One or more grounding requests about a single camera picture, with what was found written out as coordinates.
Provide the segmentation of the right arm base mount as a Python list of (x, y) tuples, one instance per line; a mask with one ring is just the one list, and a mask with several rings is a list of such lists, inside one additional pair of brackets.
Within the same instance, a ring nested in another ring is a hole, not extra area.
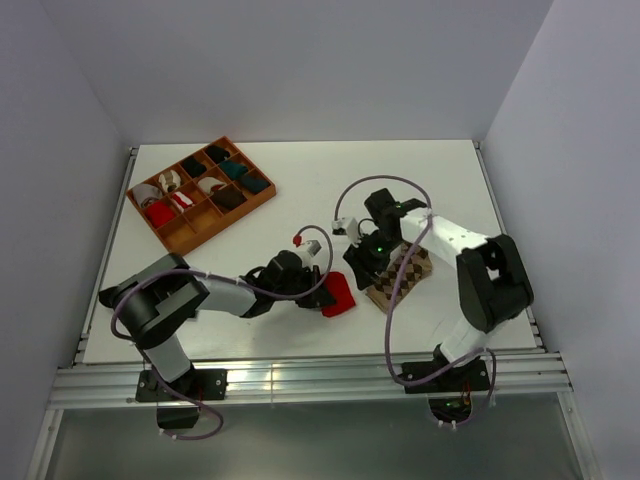
[(495, 383), (495, 368), (488, 368), (483, 359), (476, 358), (428, 383), (404, 386), (404, 392), (408, 395), (446, 394), (446, 397), (429, 399), (429, 409), (438, 423), (453, 428), (468, 422), (474, 411), (479, 412), (491, 403)]

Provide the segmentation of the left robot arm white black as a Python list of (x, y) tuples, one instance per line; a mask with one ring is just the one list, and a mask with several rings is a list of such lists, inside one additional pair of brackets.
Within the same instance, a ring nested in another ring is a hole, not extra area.
[(238, 318), (268, 313), (277, 301), (307, 310), (337, 304), (313, 255), (280, 251), (265, 266), (237, 279), (199, 272), (178, 254), (167, 254), (120, 284), (103, 289), (99, 303), (113, 311), (126, 337), (159, 374), (159, 388), (172, 399), (202, 390), (178, 329), (202, 310)]

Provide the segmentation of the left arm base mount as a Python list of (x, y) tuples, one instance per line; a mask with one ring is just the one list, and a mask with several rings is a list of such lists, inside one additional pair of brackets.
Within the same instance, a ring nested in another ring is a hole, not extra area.
[(193, 428), (205, 401), (222, 401), (226, 396), (228, 371), (226, 369), (191, 368), (173, 382), (166, 382), (152, 367), (143, 370), (135, 393), (137, 403), (156, 404), (156, 423), (159, 428), (176, 433)]

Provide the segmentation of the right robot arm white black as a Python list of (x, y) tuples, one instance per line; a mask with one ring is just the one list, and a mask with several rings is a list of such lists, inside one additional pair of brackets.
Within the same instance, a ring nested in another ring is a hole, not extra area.
[(454, 269), (460, 319), (437, 345), (435, 383), (452, 390), (468, 374), (466, 363), (487, 350), (501, 325), (518, 317), (534, 300), (529, 277), (515, 241), (506, 234), (489, 237), (434, 213), (428, 194), (396, 200), (388, 189), (364, 202), (375, 229), (364, 234), (353, 217), (336, 215), (332, 230), (350, 245), (343, 258), (359, 290), (391, 283), (387, 311), (392, 313), (402, 286), (409, 281), (409, 262), (419, 250)]

